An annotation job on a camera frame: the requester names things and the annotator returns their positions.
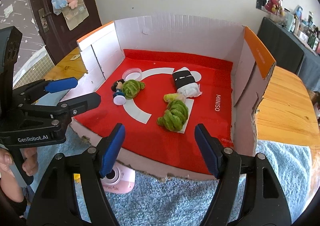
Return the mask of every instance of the blue fuzzy blanket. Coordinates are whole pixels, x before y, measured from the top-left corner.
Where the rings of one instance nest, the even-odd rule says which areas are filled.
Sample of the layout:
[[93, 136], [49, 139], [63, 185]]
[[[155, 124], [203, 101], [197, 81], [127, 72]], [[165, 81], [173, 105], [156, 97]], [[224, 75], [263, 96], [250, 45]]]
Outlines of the blue fuzzy blanket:
[[[38, 148], [39, 173], [31, 185], [35, 191], [47, 166], [56, 153], [66, 156], [82, 153], [89, 147], [68, 128], [67, 141], [61, 145]], [[286, 196], [292, 221], [302, 213], [310, 188], [311, 153], [308, 147], [258, 141], [257, 152], [264, 153]], [[136, 173], [136, 182], [128, 194], [106, 193], [120, 225], [199, 225], [212, 200], [217, 181], [189, 181], [172, 178], [166, 182]], [[244, 192], [245, 176], [239, 181], [230, 221], [237, 219]], [[76, 185], [82, 218], [90, 221], [81, 184]]]

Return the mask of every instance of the pink toy camera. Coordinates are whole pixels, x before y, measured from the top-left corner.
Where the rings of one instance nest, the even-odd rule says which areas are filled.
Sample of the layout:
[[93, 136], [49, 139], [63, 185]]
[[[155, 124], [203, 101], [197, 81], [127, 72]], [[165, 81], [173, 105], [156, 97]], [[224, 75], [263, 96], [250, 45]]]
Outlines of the pink toy camera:
[[111, 173], [101, 179], [101, 183], [105, 192], [124, 194], [132, 191], [135, 178], [134, 170], [116, 162]]

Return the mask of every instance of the gray patterned wallpaper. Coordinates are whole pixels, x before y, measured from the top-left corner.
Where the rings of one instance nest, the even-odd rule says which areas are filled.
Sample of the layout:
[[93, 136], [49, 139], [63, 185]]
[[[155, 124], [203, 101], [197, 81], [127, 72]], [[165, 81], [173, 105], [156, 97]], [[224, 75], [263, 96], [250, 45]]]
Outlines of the gray patterned wallpaper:
[[14, 66], [15, 75], [33, 53], [44, 46], [44, 42], [38, 33], [38, 26], [34, 20], [29, 0], [0, 1], [0, 29], [11, 25], [23, 33], [18, 61]]

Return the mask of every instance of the wooden table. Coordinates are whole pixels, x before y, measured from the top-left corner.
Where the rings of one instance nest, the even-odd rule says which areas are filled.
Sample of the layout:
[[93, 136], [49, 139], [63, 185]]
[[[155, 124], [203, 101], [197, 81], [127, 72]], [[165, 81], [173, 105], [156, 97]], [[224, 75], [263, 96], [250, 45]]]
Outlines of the wooden table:
[[[74, 49], [45, 78], [80, 79], [87, 71], [81, 57], [70, 60], [77, 54], [79, 49]], [[311, 189], [316, 189], [320, 178], [319, 126], [308, 92], [300, 78], [276, 66], [258, 109], [258, 139], [310, 147], [313, 159]]]

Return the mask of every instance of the pink dragon toy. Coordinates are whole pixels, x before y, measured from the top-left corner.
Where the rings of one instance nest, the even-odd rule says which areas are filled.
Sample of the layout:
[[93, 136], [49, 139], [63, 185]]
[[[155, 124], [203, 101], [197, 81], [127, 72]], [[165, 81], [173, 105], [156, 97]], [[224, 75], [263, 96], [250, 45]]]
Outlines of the pink dragon toy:
[[280, 3], [281, 3], [281, 0], [269, 0], [269, 2], [264, 7], [269, 12], [276, 14], [276, 11], [279, 8]]

